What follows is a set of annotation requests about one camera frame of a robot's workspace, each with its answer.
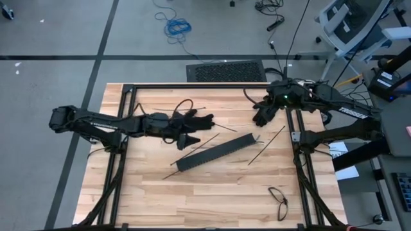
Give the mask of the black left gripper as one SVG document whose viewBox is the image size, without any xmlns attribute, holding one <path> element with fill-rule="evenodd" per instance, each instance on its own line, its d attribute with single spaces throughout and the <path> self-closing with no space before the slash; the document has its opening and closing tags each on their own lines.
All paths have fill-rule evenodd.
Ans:
<svg viewBox="0 0 411 231">
<path fill-rule="evenodd" d="M 177 143 L 177 149 L 183 150 L 193 144 L 199 143 L 201 140 L 196 137 L 189 136 L 182 132 L 182 119 L 174 119 L 168 122 L 168 125 L 162 131 L 162 139 L 167 144 Z"/>
</svg>

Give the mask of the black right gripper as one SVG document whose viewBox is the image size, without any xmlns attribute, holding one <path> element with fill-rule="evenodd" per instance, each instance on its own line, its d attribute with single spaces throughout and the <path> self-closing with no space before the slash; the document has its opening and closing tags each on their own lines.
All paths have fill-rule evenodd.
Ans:
<svg viewBox="0 0 411 231">
<path fill-rule="evenodd" d="M 272 82 L 267 87 L 267 94 L 267 98 L 256 103 L 260 115 L 272 115 L 274 111 L 271 106 L 302 109 L 309 98 L 308 90 L 291 79 Z"/>
</svg>

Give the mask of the black glove with grey cuff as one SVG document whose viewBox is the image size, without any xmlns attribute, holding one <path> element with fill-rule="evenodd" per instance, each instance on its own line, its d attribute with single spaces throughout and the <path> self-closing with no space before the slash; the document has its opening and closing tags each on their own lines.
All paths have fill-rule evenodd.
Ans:
<svg viewBox="0 0 411 231">
<path fill-rule="evenodd" d="M 274 100 L 273 100 L 271 97 L 265 96 L 264 98 L 270 98 L 270 99 L 272 100 L 272 105 L 271 105 L 271 107 L 273 108 L 274 113 L 273 113 L 272 115 L 265 115 L 265 114 L 260 115 L 260 114 L 258 114 L 258 112 L 257 112 L 256 115 L 252 118 L 252 120 L 255 122 L 255 124 L 256 124 L 257 126 L 260 126 L 260 127 L 263 127 L 263 126 L 265 126 L 268 122 L 270 122 L 270 121 L 274 118 L 274 116 L 275 116 L 275 114 L 277 113 L 277 111 L 279 110 L 278 107 L 275 107 L 275 106 L 274 106 Z M 258 109 L 257 106 L 256 106 L 256 104 L 253 106 L 253 109 Z"/>
<path fill-rule="evenodd" d="M 215 125 L 213 122 L 213 114 L 197 117 L 195 115 L 197 112 L 198 110 L 192 109 L 184 114 L 181 128 L 183 133 L 194 133 L 199 130 L 210 130 Z"/>
</svg>

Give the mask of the brown zip tie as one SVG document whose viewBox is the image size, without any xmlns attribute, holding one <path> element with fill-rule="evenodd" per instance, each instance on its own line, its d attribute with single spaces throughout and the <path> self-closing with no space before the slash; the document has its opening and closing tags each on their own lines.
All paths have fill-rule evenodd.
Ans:
<svg viewBox="0 0 411 231">
<path fill-rule="evenodd" d="M 274 139 L 284 130 L 286 126 L 284 125 L 271 139 L 270 141 L 264 146 L 264 148 L 247 164 L 248 166 L 251 165 L 251 163 L 253 163 L 253 161 L 255 161 L 260 154 L 262 154 L 262 152 L 264 152 L 267 147 L 274 141 Z"/>
</svg>

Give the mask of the black power strip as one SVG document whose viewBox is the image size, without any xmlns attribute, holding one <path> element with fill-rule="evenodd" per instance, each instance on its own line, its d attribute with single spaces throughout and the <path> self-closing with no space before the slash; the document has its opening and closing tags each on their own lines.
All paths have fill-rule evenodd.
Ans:
<svg viewBox="0 0 411 231">
<path fill-rule="evenodd" d="M 271 24 L 267 27 L 267 31 L 272 31 L 272 30 L 276 29 L 283 22 L 284 22 L 284 18 L 280 18 L 280 19 L 276 20 L 273 24 Z"/>
</svg>

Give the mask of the black eyeglasses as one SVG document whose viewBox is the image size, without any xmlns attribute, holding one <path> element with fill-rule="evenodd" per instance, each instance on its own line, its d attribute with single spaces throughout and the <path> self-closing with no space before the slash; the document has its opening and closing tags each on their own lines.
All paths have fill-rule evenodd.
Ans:
<svg viewBox="0 0 411 231">
<path fill-rule="evenodd" d="M 289 211 L 288 200 L 285 194 L 276 187 L 269 187 L 268 191 L 272 195 L 274 200 L 278 202 L 279 204 L 278 210 L 277 210 L 277 220 L 278 221 L 285 220 L 288 215 L 288 211 Z"/>
</svg>

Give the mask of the white paper sheet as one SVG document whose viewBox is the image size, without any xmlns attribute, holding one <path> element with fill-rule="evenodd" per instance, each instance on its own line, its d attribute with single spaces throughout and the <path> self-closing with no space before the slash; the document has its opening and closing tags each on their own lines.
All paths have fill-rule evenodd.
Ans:
<svg viewBox="0 0 411 231">
<path fill-rule="evenodd" d="M 342 142 L 342 141 L 333 142 L 333 143 L 329 144 L 329 150 L 330 150 L 330 154 L 332 156 L 332 159 L 340 157 L 343 154 L 348 152 L 348 149 L 345 145 L 345 142 Z M 357 171 L 357 168 L 354 167 L 354 166 L 342 169 L 340 171 L 335 171 L 335 175 L 336 175 L 336 178 L 337 178 L 338 181 L 359 177 L 359 173 Z"/>
</svg>

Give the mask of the black device with blue light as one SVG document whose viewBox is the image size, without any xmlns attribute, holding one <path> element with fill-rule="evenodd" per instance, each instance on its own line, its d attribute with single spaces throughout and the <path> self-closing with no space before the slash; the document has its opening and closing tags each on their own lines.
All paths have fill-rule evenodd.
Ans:
<svg viewBox="0 0 411 231">
<path fill-rule="evenodd" d="M 411 73 L 398 78 L 393 74 L 379 71 L 367 89 L 370 93 L 388 102 L 401 96 L 411 96 Z"/>
</svg>

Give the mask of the grey office chair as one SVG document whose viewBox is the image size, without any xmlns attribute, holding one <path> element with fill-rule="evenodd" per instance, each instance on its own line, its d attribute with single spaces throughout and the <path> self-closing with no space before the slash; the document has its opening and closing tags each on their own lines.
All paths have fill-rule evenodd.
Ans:
<svg viewBox="0 0 411 231">
<path fill-rule="evenodd" d="M 411 40 L 411 29 L 403 23 L 399 28 L 383 29 L 379 21 L 390 12 L 405 5 L 405 0 L 332 0 L 315 18 L 321 34 L 317 44 L 325 42 L 327 51 L 299 52 L 297 57 L 324 58 L 326 65 L 320 80 L 324 80 L 333 62 L 349 60 L 368 62 L 381 48 L 388 48 L 395 40 Z"/>
</svg>

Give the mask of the grey side desk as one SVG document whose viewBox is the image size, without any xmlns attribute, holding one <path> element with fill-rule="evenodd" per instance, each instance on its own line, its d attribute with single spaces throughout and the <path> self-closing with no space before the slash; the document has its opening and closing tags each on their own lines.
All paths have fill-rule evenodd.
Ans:
<svg viewBox="0 0 411 231">
<path fill-rule="evenodd" d="M 387 184 L 391 200 L 402 231 L 411 231 L 411 212 L 405 211 L 401 203 L 399 189 L 394 179 L 395 173 L 411 176 L 411 135 L 407 128 L 411 127 L 411 95 L 398 97 L 392 101 L 380 98 L 369 91 L 375 107 L 383 109 L 381 124 L 390 153 L 384 154 L 378 148 L 380 143 L 370 142 L 349 153 L 336 158 L 336 170 L 347 168 L 376 157 L 380 163 L 383 179 Z"/>
</svg>

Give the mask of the black stand pole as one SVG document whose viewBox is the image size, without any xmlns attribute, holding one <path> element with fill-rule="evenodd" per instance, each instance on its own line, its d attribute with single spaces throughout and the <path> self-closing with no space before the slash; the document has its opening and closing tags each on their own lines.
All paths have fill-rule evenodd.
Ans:
<svg viewBox="0 0 411 231">
<path fill-rule="evenodd" d="M 381 59 L 378 61 L 378 67 L 389 74 L 394 73 L 404 64 L 411 60 L 411 45 L 404 49 L 400 54 L 390 60 Z"/>
</svg>

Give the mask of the black keyboard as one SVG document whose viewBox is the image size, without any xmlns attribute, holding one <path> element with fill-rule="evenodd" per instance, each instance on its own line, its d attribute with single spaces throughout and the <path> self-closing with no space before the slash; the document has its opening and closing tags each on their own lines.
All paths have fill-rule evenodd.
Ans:
<svg viewBox="0 0 411 231">
<path fill-rule="evenodd" d="M 411 174 L 392 173 L 392 178 L 403 210 L 405 212 L 411 212 Z"/>
</svg>

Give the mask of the black caster wheel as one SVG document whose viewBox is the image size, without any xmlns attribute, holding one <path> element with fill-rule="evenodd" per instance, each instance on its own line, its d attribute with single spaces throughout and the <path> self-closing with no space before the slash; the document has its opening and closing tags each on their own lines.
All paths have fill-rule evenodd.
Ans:
<svg viewBox="0 0 411 231">
<path fill-rule="evenodd" d="M 10 9 L 7 5 L 4 3 L 0 2 L 0 12 L 2 16 L 8 20 L 13 20 L 14 19 L 14 12 L 12 9 Z"/>
</svg>

